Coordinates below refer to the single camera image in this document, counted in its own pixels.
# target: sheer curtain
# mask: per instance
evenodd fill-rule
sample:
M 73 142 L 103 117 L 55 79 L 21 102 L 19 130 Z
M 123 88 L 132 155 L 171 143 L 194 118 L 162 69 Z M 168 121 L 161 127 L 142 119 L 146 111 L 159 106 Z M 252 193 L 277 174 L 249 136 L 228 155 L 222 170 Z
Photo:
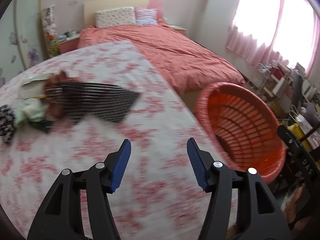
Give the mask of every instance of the sheer curtain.
M 253 66 L 274 59 L 309 71 L 319 30 L 307 0 L 240 0 L 226 47 Z

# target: nightstand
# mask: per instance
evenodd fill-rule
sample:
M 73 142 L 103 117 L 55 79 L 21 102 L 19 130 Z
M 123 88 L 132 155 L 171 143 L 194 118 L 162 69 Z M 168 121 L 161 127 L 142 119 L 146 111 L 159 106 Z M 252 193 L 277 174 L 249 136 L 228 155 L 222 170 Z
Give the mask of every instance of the nightstand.
M 182 35 L 186 35 L 186 29 L 179 27 L 177 25 L 169 25 L 172 29 L 174 29 L 176 32 L 181 33 Z
M 80 41 L 80 34 L 72 38 L 67 38 L 67 40 L 60 42 L 58 44 L 60 54 L 78 49 L 79 41 Z

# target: orange plastic basket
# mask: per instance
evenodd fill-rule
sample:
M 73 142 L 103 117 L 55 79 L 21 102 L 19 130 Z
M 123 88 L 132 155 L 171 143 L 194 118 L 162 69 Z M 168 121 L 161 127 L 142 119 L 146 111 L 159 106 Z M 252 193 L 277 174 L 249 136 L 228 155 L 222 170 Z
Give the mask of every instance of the orange plastic basket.
M 254 93 L 231 83 L 204 89 L 195 114 L 230 168 L 255 168 L 272 182 L 282 170 L 285 147 L 277 135 L 278 120 Z

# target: metal screw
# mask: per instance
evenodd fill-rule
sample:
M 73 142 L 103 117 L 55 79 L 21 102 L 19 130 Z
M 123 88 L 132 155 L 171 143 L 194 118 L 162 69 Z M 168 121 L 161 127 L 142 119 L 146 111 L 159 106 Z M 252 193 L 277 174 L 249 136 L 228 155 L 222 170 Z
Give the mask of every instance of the metal screw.
M 216 168 L 221 168 L 223 164 L 221 162 L 214 162 L 213 166 L 215 166 Z
M 255 168 L 249 168 L 248 172 L 252 175 L 257 174 L 257 170 Z
M 97 169 L 103 169 L 104 168 L 104 163 L 97 163 L 96 164 Z
M 70 170 L 69 169 L 64 169 L 62 172 L 61 172 L 62 175 L 66 176 L 66 175 L 69 175 L 70 174 Z

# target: floral pillow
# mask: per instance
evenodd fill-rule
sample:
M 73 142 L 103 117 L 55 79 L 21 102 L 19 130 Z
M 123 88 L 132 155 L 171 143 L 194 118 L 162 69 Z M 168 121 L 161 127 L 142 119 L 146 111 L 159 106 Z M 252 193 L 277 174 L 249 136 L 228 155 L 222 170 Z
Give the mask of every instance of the floral pillow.
M 137 25 L 158 25 L 158 9 L 135 8 Z
M 134 7 L 114 8 L 96 12 L 96 27 L 99 29 L 118 25 L 135 25 Z

